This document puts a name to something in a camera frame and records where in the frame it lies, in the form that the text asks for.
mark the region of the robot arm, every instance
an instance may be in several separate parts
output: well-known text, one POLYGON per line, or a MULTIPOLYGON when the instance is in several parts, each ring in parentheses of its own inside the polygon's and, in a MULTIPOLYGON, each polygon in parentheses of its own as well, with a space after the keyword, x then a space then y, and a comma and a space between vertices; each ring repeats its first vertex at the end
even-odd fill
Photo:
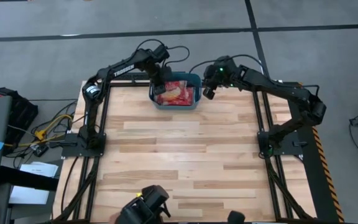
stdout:
POLYGON ((326 106, 309 90, 301 86, 288 86, 273 81, 262 73, 245 67, 237 66, 233 59, 229 56, 223 56, 206 68, 204 72, 204 96, 212 100, 215 93, 214 90, 218 86, 234 86, 240 91, 264 91, 271 95, 275 95, 290 100, 300 109, 300 119, 290 119, 282 125, 273 125, 267 133, 260 133, 259 143, 263 147, 280 147, 283 138, 301 128, 302 126, 314 126, 321 124, 326 106))
POLYGON ((165 92, 164 75, 169 75, 170 68, 161 68, 158 63, 169 58, 167 47, 159 45, 154 51, 150 49, 137 49, 129 58, 114 65, 100 69, 91 77, 82 88, 85 99, 85 118, 80 128, 78 137, 83 140, 83 147, 94 149, 103 144, 103 134, 95 130, 96 116, 99 105, 107 95, 111 80, 123 75, 133 69, 145 71, 150 83, 154 85, 154 93, 159 95, 165 92))

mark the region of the wooden table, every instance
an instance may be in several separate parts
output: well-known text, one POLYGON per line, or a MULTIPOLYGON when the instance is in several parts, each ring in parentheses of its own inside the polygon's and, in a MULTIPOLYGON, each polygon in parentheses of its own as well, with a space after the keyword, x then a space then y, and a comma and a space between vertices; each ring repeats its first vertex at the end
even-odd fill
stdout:
MULTIPOLYGON (((246 221, 273 221, 265 163, 258 158, 259 130, 252 94, 219 89, 214 100, 203 98, 194 111, 161 111, 150 102, 147 87, 111 89, 106 119, 107 144, 101 158, 91 222, 109 216, 149 185, 169 193, 167 222, 221 222, 231 210, 246 221)), ((260 104, 264 111, 262 97, 260 104)), ((290 119, 287 101, 269 96, 275 123, 290 119)), ((75 119, 83 116, 80 95, 75 119)), ((74 132, 82 125, 74 125, 74 132)), ((60 214, 63 187, 74 158, 66 159, 53 205, 60 214)), ((64 207, 77 191, 83 158, 68 182, 64 207)), ((303 164, 282 156, 289 191, 307 213, 316 216, 303 164)), ((277 189, 282 216, 282 195, 277 189)), ((81 203, 85 215, 87 192, 81 203)))

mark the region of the black cable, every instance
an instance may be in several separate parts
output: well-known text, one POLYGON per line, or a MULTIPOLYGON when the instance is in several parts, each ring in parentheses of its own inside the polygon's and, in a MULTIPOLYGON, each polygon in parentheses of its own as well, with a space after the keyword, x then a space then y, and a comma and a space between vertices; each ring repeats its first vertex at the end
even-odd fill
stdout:
POLYGON ((76 204, 81 200, 82 195, 84 194, 85 190, 88 188, 90 183, 96 178, 96 173, 98 170, 97 163, 93 162, 91 171, 89 172, 88 176, 86 177, 84 184, 81 186, 80 189, 78 189, 77 193, 74 195, 71 202, 68 204, 68 206, 64 209, 62 214, 60 214, 56 220, 67 220, 67 218, 72 213, 74 207, 76 204))
POLYGON ((75 105, 76 102, 77 102, 77 100, 75 100, 74 102, 71 102, 71 103, 67 104, 67 105, 64 106, 62 109, 60 109, 60 110, 55 114, 55 116, 53 116, 53 118, 52 118, 51 120, 46 121, 46 122, 44 122, 44 123, 42 123, 42 124, 39 124, 39 125, 35 126, 34 128, 32 128, 32 129, 31 129, 31 133, 34 134, 35 131, 36 131, 37 129, 39 129, 41 126, 46 125, 46 124, 52 122, 55 118, 57 118, 57 117, 60 115, 60 113, 61 113, 64 109, 68 110, 72 105, 75 105))
POLYGON ((30 160, 30 158, 32 157, 32 155, 34 155, 33 150, 30 152, 30 156, 27 158, 27 160, 26 160, 25 162, 23 162, 23 164, 26 164, 26 163, 30 160))
POLYGON ((50 133, 65 133, 65 132, 67 132, 68 130, 69 130, 69 128, 70 128, 70 119, 69 118, 67 118, 67 117, 64 117, 64 118, 62 118, 57 124, 56 124, 56 126, 54 126, 51 130, 49 130, 49 132, 47 133, 47 137, 46 138, 48 138, 48 135, 50 134, 50 133), (67 120, 68 121, 68 125, 66 126, 65 124, 62 124, 62 121, 64 121, 64 120, 67 120), (57 128, 59 128, 59 127, 64 127, 65 128, 65 131, 56 131, 56 129, 57 128))
POLYGON ((24 151, 26 151, 27 149, 23 149, 23 150, 19 150, 19 151, 14 151, 14 152, 11 152, 11 153, 9 153, 9 154, 6 154, 4 157, 6 157, 6 158, 15 158, 15 156, 11 156, 12 154, 15 154, 15 153, 18 153, 18 152, 24 152, 24 151))
POLYGON ((178 49, 178 48, 183 48, 183 49, 187 50, 187 56, 186 56, 185 58, 183 58, 183 59, 173 60, 173 61, 170 61, 170 62, 167 62, 167 63, 165 63, 165 61, 164 61, 164 63, 162 64, 163 67, 164 67, 164 66, 167 66, 169 63, 184 62, 186 59, 188 59, 188 58, 190 57, 190 50, 189 50, 189 48, 187 48, 187 47, 185 47, 185 46, 182 46, 182 45, 176 46, 176 47, 168 47, 167 50, 173 50, 173 49, 178 49))
POLYGON ((27 152, 28 150, 30 149, 30 146, 27 146, 27 148, 22 151, 21 153, 19 153, 18 155, 14 156, 14 159, 13 159, 13 168, 15 169, 19 169, 20 168, 20 165, 22 164, 22 161, 24 160, 25 156, 27 156, 29 154, 29 152, 27 152), (16 166, 16 159, 17 158, 20 158, 20 161, 19 161, 19 165, 16 166))
POLYGON ((136 47, 135 52, 136 52, 137 50, 139 50, 139 47, 142 46, 144 43, 150 42, 150 41, 156 41, 156 42, 160 43, 161 45, 165 45, 163 42, 161 42, 161 40, 157 40, 157 39, 147 39, 147 40, 141 42, 141 43, 136 47))
POLYGON ((79 121, 79 120, 83 119, 84 117, 85 117, 85 115, 83 115, 82 117, 80 117, 80 118, 76 119, 75 121, 73 121, 73 122, 72 122, 72 124, 74 124, 75 122, 77 122, 77 121, 79 121))
POLYGON ((68 180, 70 179, 71 173, 73 172, 74 165, 77 162, 77 160, 78 160, 78 157, 75 157, 75 159, 73 161, 73 164, 71 165, 70 170, 68 171, 65 187, 63 189, 62 203, 60 204, 60 213, 63 213, 63 203, 64 203, 64 200, 65 200, 65 194, 66 194, 66 189, 67 189, 67 185, 68 185, 68 180))
POLYGON ((350 136, 351 136, 351 139, 352 139, 353 144, 354 144, 355 147, 358 149, 358 145, 357 145, 356 141, 355 141, 354 138, 353 138, 351 126, 352 126, 352 125, 349 123, 349 134, 350 134, 350 136))
POLYGON ((268 158, 271 158, 272 156, 273 156, 272 153, 269 154, 269 155, 267 155, 267 156, 263 155, 261 152, 258 153, 258 157, 259 157, 260 159, 268 159, 268 158))
MULTIPOLYGON (((264 71, 266 71, 265 67, 263 66, 262 62, 260 62, 260 60, 256 59, 255 57, 251 56, 251 55, 247 55, 247 54, 239 54, 239 55, 235 55, 235 56, 232 56, 232 57, 229 57, 229 58, 225 58, 225 59, 222 59, 222 60, 208 60, 208 61, 205 61, 205 62, 201 62, 195 66, 193 66, 189 73, 191 73, 196 67, 200 66, 200 65, 203 65, 203 64, 206 64, 206 63, 210 63, 210 62, 220 62, 220 61, 224 61, 224 60, 230 60, 230 59, 233 59, 233 58, 236 58, 236 57, 247 57, 247 58, 251 58, 252 60, 254 60, 255 62, 257 62, 259 64, 259 66, 262 68, 262 73, 264 71)), ((318 95, 318 90, 320 89, 320 86, 319 85, 305 85, 305 86, 294 86, 294 85, 284 85, 284 84, 281 84, 280 82, 277 82, 277 81, 274 81, 272 80, 269 76, 267 76, 267 79, 269 80, 269 82, 273 83, 274 85, 276 86, 282 86, 282 87, 288 87, 288 88, 303 88, 303 87, 317 87, 317 90, 316 90, 316 96, 318 95)))

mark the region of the yellow and black striped tape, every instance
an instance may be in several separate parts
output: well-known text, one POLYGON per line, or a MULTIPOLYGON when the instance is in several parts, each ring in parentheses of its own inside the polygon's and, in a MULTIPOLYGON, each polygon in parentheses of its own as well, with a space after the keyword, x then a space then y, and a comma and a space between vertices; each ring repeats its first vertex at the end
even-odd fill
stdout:
POLYGON ((329 189, 331 191, 331 196, 333 198, 334 205, 335 205, 335 208, 336 208, 336 213, 338 214, 339 222, 342 223, 342 222, 344 222, 344 217, 343 217, 343 213, 342 213, 342 210, 341 210, 341 206, 339 205, 339 202, 338 202, 338 197, 336 196, 334 183, 333 183, 333 180, 331 178, 331 174, 329 173, 329 170, 328 170, 327 160, 326 160, 326 157, 324 156, 323 146, 321 145, 321 140, 320 140, 320 138, 318 136, 317 129, 315 127, 312 127, 312 128, 313 128, 314 140, 316 140, 316 145, 317 145, 317 148, 318 148, 318 152, 320 154, 320 160, 321 160, 321 163, 322 163, 323 168, 324 168, 324 173, 326 174, 328 187, 329 187, 329 189))

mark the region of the red snack package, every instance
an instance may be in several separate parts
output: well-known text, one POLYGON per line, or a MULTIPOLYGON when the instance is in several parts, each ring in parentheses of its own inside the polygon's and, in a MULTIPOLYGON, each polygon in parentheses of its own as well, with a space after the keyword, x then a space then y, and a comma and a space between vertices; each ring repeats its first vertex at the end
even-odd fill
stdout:
POLYGON ((155 97, 164 106, 190 106, 193 104, 193 88, 186 87, 187 81, 166 82, 166 92, 155 97))

